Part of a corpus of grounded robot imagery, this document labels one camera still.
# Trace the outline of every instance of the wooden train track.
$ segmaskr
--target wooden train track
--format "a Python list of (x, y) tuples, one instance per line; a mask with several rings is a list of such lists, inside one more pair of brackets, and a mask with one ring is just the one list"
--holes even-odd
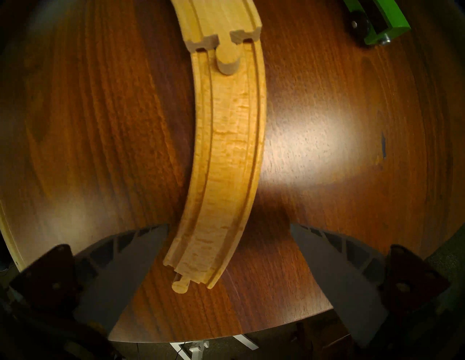
[(177, 293), (185, 293), (191, 280), (215, 285), (239, 243), (257, 190), (266, 122), (265, 66), (260, 40), (238, 44), (237, 50), (239, 66), (229, 76), (219, 71), (215, 50), (191, 54), (193, 170), (184, 212), (163, 261), (177, 272), (172, 285)]

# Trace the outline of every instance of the black wheel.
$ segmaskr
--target black wheel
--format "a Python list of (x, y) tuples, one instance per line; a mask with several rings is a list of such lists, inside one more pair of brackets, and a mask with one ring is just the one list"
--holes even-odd
[(350, 21), (352, 31), (359, 40), (367, 37), (370, 32), (370, 21), (363, 11), (352, 11), (350, 13)]

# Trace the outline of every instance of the wooden table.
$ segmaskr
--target wooden table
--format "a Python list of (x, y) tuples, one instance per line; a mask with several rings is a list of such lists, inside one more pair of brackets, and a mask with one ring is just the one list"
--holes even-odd
[[(20, 269), (59, 243), (176, 223), (192, 166), (193, 79), (170, 2), (51, 4), (1, 57), (1, 223)], [(423, 257), (459, 228), (463, 54), (430, 10), (400, 4), (413, 31), (363, 48), (342, 1), (256, 0), (268, 118), (239, 247), (212, 290), (180, 295), (167, 242), (110, 339), (214, 338), (329, 309), (290, 221)]]

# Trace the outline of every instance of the green toy train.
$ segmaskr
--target green toy train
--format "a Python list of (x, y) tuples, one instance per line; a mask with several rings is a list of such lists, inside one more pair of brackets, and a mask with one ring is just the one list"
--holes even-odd
[(394, 0), (344, 0), (351, 12), (351, 26), (367, 45), (386, 45), (410, 30)]

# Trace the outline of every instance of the wood grain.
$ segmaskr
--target wood grain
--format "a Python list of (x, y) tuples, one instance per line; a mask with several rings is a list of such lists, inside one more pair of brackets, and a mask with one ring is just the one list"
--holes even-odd
[(260, 39), (260, 16), (252, 0), (172, 0), (182, 37), (191, 53), (215, 50), (220, 72), (232, 75), (239, 69), (244, 40)]
[[(412, 31), (362, 48), (342, 1), (255, 4), (267, 125), (242, 239), (213, 289), (183, 295), (167, 242), (112, 340), (227, 336), (330, 308), (290, 220), (422, 257), (464, 221), (463, 49), (436, 14), (399, 0)], [(192, 168), (190, 54), (170, 2), (66, 6), (0, 59), (2, 231), (20, 268), (61, 242), (177, 223)]]
[(259, 181), (266, 123), (265, 66), (260, 41), (237, 45), (238, 71), (226, 76), (214, 50), (192, 54), (196, 99), (193, 169), (184, 212), (163, 263), (173, 290), (189, 281), (212, 288), (247, 224)]

